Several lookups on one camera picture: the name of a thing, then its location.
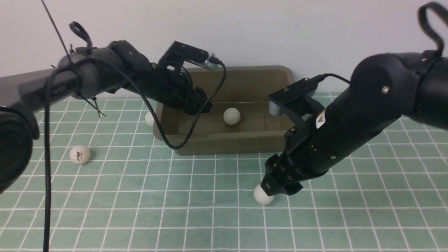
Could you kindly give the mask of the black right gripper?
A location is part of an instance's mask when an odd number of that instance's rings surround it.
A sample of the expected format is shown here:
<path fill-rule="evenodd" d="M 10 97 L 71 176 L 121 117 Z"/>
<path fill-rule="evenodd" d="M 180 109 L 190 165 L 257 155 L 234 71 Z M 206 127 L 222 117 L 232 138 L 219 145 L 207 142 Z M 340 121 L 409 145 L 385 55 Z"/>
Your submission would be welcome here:
<path fill-rule="evenodd" d="M 317 139 L 315 128 L 296 126 L 285 134 L 283 151 L 265 162 L 261 188 L 268 196 L 292 196 L 303 189 L 302 181 L 323 176 L 335 164 L 336 154 Z"/>

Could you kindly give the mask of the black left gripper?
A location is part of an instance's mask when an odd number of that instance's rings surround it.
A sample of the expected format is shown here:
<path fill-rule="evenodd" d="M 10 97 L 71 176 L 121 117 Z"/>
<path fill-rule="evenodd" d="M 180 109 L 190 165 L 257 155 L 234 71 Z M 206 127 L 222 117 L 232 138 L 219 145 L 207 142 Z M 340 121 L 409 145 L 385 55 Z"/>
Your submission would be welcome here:
<path fill-rule="evenodd" d="M 212 108 L 206 92 L 193 85 L 191 74 L 180 64 L 157 64 L 154 68 L 156 89 L 154 100 L 175 110 L 194 116 Z"/>

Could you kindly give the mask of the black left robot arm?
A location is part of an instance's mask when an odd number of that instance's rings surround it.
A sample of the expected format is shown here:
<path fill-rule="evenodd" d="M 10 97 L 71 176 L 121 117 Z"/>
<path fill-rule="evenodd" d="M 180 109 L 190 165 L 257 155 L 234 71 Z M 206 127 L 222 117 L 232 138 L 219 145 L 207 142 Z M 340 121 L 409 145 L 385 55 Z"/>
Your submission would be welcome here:
<path fill-rule="evenodd" d="M 68 96 L 93 98 L 123 88 L 189 115 L 208 113 L 211 102 L 202 88 L 194 88 L 182 72 L 184 62 L 214 69 L 214 53 L 178 41 L 171 44 L 158 63 L 149 60 L 125 40 L 105 48 L 78 47 L 63 57 L 57 68 L 1 78 L 1 192 L 24 172 L 32 156 L 33 140 L 40 130 L 35 113 L 44 109 L 47 80 L 54 74 L 50 104 Z"/>

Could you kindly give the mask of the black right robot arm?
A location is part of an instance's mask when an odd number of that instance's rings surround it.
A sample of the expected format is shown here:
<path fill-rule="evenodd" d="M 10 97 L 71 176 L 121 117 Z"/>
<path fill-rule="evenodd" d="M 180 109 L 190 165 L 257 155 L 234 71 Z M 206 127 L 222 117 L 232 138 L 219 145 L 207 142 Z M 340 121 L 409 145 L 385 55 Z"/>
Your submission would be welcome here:
<path fill-rule="evenodd" d="M 427 12 L 447 23 L 447 9 L 432 1 L 418 10 L 421 30 L 436 44 L 422 53 L 382 53 L 361 61 L 349 86 L 327 107 L 309 94 L 329 73 L 303 78 L 268 96 L 270 113 L 293 123 L 280 154 L 265 162 L 260 187 L 268 196 L 294 195 L 302 181 L 325 175 L 333 166 L 379 135 L 401 116 L 447 130 L 445 42 Z"/>

